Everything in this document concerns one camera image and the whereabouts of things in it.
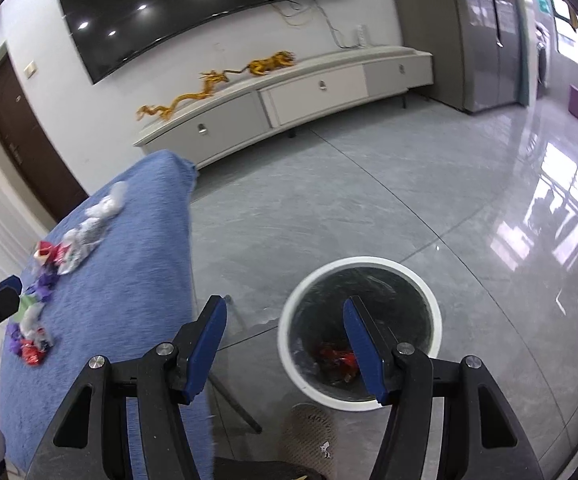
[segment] brown door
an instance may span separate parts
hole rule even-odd
[[[7,56],[0,64],[0,143],[56,221],[88,197],[38,124]]]

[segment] gray tile floor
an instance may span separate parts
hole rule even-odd
[[[364,254],[429,284],[439,356],[483,358],[547,479],[578,444],[578,121],[553,102],[468,116],[412,96],[342,112],[202,170],[192,221],[199,302],[234,300],[213,371],[265,428],[212,395],[219,455],[276,458],[304,400],[276,351],[283,303],[317,267]],[[339,480],[368,478],[387,415],[335,413]]]

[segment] black trash bag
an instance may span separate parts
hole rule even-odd
[[[424,352],[431,345],[432,320],[414,285],[386,269],[343,269],[316,282],[298,305],[289,328],[289,351],[303,378],[323,394],[359,402],[373,400],[360,374],[349,382],[332,383],[322,368],[323,344],[338,350],[351,345],[342,320],[342,306],[349,296],[360,296],[378,324],[387,326],[400,342]]]

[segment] gold sculpture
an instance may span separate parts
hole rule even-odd
[[[203,72],[202,80],[203,80],[203,91],[198,92],[197,94],[182,94],[176,97],[169,107],[165,107],[162,105],[158,106],[149,106],[144,105],[138,108],[136,112],[136,117],[138,121],[142,119],[145,114],[147,115],[156,115],[160,114],[160,118],[164,121],[168,121],[171,119],[173,112],[176,110],[179,102],[184,101],[185,99],[207,99],[211,97],[215,93],[215,86],[218,83],[228,83],[229,79],[227,78],[226,74],[242,74],[245,70],[249,70],[249,73],[253,76],[263,76],[272,70],[277,70],[278,68],[283,68],[286,66],[293,66],[295,63],[295,56],[291,52],[287,52],[286,50],[281,50],[280,52],[276,52],[273,56],[268,57],[266,59],[255,59],[250,62],[245,68],[242,70],[224,70],[223,72],[216,72],[216,70],[211,70],[211,72]]]

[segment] tv stand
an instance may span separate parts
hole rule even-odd
[[[243,76],[169,121],[153,120],[134,145],[146,153],[172,150],[202,168],[300,124],[433,81],[428,52],[405,46],[334,52],[266,76]]]

